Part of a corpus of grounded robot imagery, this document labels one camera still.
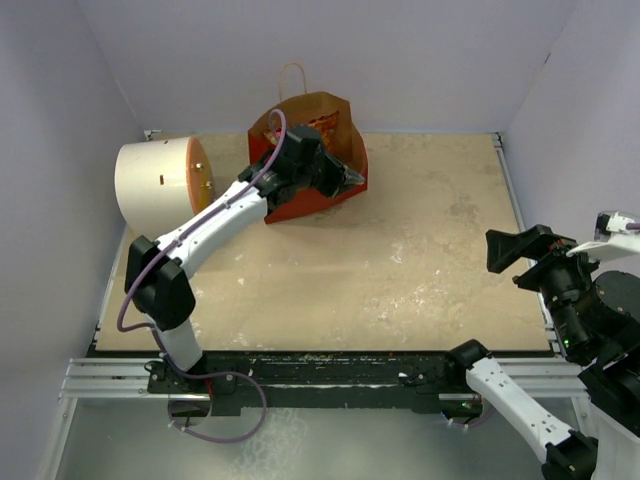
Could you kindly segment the red brown paper bag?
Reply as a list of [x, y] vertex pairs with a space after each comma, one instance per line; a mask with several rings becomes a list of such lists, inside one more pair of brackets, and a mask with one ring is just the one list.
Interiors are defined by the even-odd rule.
[[306, 73], [289, 62], [278, 75], [286, 123], [270, 123], [265, 112], [248, 130], [250, 169], [266, 165], [279, 140], [284, 144], [258, 187], [267, 195], [267, 224], [319, 213], [368, 188], [368, 157], [348, 100], [309, 91]]

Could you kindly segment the red candy snack bag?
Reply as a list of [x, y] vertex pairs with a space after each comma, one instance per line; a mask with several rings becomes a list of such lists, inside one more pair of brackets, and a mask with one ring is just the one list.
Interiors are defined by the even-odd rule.
[[[322, 141], [326, 149], [330, 153], [335, 152], [335, 133], [339, 124], [340, 112], [334, 111], [330, 114], [322, 115], [317, 118], [311, 119], [305, 123], [306, 126], [315, 129], [322, 136]], [[263, 130], [262, 137], [271, 145], [276, 146], [281, 134], [281, 128], [276, 128], [276, 133], [273, 133], [271, 129]]]

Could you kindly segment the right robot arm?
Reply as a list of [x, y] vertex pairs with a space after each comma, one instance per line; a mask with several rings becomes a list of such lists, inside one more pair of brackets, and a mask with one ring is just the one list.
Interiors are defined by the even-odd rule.
[[636, 479], [639, 476], [639, 279], [602, 263], [639, 252], [639, 223], [620, 212], [599, 215], [582, 244], [536, 225], [486, 233], [487, 269], [501, 273], [533, 261], [514, 284], [541, 295], [564, 358], [578, 376], [598, 424], [591, 437], [558, 421], [479, 341], [450, 350], [446, 383], [488, 401], [521, 435], [546, 479]]

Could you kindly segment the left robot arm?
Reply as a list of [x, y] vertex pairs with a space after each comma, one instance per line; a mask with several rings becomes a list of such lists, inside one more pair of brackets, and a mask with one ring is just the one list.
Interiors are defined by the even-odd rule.
[[196, 307], [190, 280], [212, 254], [300, 191], [334, 199], [364, 183], [363, 174], [329, 152], [317, 130], [291, 127], [193, 219], [155, 240], [139, 236], [131, 243], [122, 306], [134, 306], [146, 317], [146, 327], [173, 364], [175, 385], [194, 392], [205, 382], [204, 353], [190, 321]]

